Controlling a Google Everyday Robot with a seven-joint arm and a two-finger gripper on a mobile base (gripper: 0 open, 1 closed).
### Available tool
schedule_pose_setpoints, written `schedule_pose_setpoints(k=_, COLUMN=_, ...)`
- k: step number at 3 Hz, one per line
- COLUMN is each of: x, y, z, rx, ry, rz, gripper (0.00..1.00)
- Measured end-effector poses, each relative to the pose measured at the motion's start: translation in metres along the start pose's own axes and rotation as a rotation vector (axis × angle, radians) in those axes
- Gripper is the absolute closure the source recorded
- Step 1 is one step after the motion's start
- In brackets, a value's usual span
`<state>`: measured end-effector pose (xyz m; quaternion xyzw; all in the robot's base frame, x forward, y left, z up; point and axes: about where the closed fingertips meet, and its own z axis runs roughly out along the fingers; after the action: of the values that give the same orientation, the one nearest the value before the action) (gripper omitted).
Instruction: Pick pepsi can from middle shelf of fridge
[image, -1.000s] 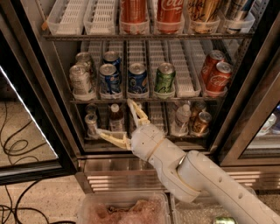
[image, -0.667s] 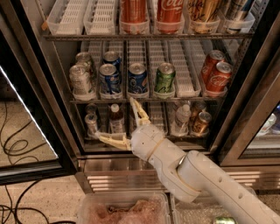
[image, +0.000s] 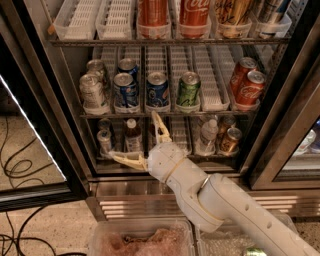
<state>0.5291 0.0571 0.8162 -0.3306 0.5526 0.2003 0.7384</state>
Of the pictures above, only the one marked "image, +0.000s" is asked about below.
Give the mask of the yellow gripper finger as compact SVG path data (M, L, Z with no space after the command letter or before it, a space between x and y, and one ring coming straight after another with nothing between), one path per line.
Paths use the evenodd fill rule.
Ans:
M109 155L116 162L129 166L136 170L146 171L147 170L147 160L144 158L143 154L138 152L118 152L110 151Z
M155 127L156 143L160 144L165 142L171 142L172 139L170 137L170 133L160 115L157 112L152 111L151 117Z

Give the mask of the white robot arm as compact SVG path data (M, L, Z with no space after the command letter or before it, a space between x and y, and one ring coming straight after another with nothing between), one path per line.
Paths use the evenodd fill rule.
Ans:
M110 156L145 170L174 192L184 215L201 231L212 233L226 219L235 222L268 256L319 256L319 252L257 203L231 179L206 174L172 141L157 112L151 113L157 144L147 156L116 152Z

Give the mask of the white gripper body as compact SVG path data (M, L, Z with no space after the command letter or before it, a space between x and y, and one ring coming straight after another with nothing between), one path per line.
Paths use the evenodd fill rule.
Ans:
M147 171L151 176L165 183L173 170L185 158L184 152L174 142L157 144L147 159Z

